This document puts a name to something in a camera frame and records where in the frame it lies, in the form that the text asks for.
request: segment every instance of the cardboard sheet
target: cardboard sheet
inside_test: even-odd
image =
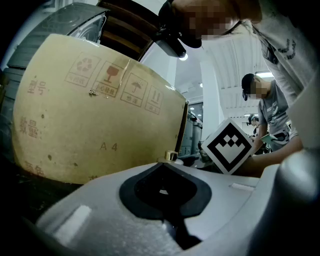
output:
[[[52,34],[16,95],[15,160],[36,175],[77,184],[154,163],[179,145],[185,105],[178,91],[139,62]]]

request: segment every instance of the hand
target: hand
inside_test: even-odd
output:
[[[174,0],[172,9],[182,33],[197,39],[223,35],[240,20],[230,0]]]
[[[243,164],[240,165],[240,167],[233,173],[233,175],[260,178],[263,169],[261,170],[259,168],[255,158],[255,156],[252,156],[245,160]]]

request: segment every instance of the gray t-shirt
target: gray t-shirt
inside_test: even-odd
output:
[[[260,36],[275,48],[274,54],[278,63],[274,64],[267,59],[265,63],[290,107],[302,90],[309,85],[315,73],[320,71],[317,51],[303,33],[293,26],[290,19],[278,12],[270,0],[259,0],[259,3],[262,21],[253,26]],[[293,127],[290,138],[297,134]]]
[[[281,130],[288,130],[286,122],[289,117],[286,114],[288,104],[284,93],[276,83],[276,80],[271,81],[271,88],[268,98],[261,99],[258,104],[258,114],[260,125],[269,124],[269,132],[276,134]],[[271,149],[276,151],[284,145],[273,143]]]

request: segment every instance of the recycling symbol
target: recycling symbol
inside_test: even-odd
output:
[[[76,69],[82,72],[87,72],[91,68],[92,68],[92,59],[90,58],[84,58],[82,61],[79,61],[76,64]]]

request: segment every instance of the man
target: man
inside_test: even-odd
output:
[[[299,8],[303,7],[311,12],[315,8],[309,4],[299,4],[294,6],[297,8],[292,12],[288,11],[288,8],[279,8],[277,5],[280,2],[174,0],[172,9],[182,33],[199,40],[208,39],[208,36],[230,34],[239,24],[250,22],[261,41],[265,63],[281,87],[290,107],[304,88],[310,84],[317,86],[320,59],[317,48],[306,38],[305,31],[301,30],[302,26],[308,29],[312,28],[311,24],[316,23],[304,22],[304,19],[299,17],[303,13],[299,12]],[[308,13],[308,17],[317,16]],[[286,157],[302,148],[298,133],[292,132],[287,145],[270,154],[249,157],[234,174],[260,177],[265,167],[280,164]]]
[[[263,145],[260,140],[263,136],[267,135],[267,129],[269,124],[269,132],[274,135],[285,130],[284,142],[270,144],[273,152],[281,149],[289,141],[289,133],[286,122],[289,121],[289,117],[286,114],[288,104],[284,93],[278,87],[276,80],[271,82],[263,80],[261,77],[254,74],[246,74],[241,81],[243,98],[246,101],[247,98],[260,99],[258,104],[258,127],[259,133],[253,143],[253,152],[257,152]],[[249,116],[249,123],[253,126],[256,125],[256,119],[254,115]]]

